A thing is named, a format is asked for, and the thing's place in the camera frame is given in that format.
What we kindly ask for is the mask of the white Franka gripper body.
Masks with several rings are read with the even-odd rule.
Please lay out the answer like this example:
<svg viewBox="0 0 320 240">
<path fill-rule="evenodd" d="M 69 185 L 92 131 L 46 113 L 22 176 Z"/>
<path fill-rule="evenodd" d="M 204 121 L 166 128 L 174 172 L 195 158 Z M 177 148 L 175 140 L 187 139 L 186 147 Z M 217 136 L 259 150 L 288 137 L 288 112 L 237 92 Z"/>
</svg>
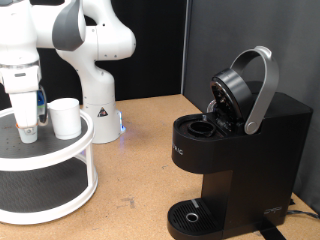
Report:
<svg viewBox="0 0 320 240">
<path fill-rule="evenodd" d="M 9 95 L 17 125 L 29 128 L 37 124 L 37 91 L 40 67 L 1 68 L 1 83 Z"/>
</svg>

